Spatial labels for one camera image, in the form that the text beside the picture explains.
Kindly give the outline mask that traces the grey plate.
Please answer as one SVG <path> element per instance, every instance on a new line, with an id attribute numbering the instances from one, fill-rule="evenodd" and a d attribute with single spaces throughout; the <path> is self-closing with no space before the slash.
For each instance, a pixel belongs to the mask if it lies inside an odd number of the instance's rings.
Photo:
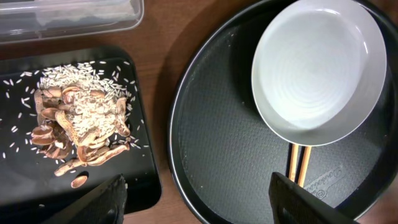
<path id="1" fill-rule="evenodd" d="M 280 138 L 322 146 L 345 138 L 372 113 L 384 88 L 382 32 L 360 3 L 299 0 L 273 18 L 251 70 L 261 118 Z"/>

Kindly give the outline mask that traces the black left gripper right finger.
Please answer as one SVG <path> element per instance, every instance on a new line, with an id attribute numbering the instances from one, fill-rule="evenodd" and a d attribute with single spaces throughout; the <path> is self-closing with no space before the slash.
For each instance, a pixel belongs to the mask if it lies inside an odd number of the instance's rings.
<path id="1" fill-rule="evenodd" d="M 276 224 L 356 223 L 278 172 L 271 175 L 269 200 Z"/>

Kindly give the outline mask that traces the wooden chopstick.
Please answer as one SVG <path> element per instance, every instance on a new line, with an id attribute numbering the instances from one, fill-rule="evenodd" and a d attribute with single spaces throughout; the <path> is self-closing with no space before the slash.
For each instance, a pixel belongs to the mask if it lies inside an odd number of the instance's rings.
<path id="1" fill-rule="evenodd" d="M 299 145 L 292 144 L 290 152 L 290 164 L 289 164 L 289 179 L 295 182 L 295 176 L 297 171 L 297 157 L 298 157 Z"/>
<path id="2" fill-rule="evenodd" d="M 311 151 L 312 151 L 312 146 L 305 146 L 304 152 L 303 152 L 302 163 L 301 163 L 301 166 L 300 166 L 300 173 L 299 173 L 298 181 L 297 181 L 297 184 L 300 187 L 304 186 L 304 182 L 305 182 L 305 178 L 306 178 L 306 174 L 307 174 L 308 163 L 309 163 L 309 160 L 310 160 Z"/>

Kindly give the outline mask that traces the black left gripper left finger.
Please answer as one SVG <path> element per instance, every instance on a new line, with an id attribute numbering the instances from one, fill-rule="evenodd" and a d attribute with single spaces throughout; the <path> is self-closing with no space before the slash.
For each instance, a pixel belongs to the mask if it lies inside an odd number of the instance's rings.
<path id="1" fill-rule="evenodd" d="M 127 202 L 125 183 L 121 174 L 116 175 L 43 224 L 122 224 Z"/>

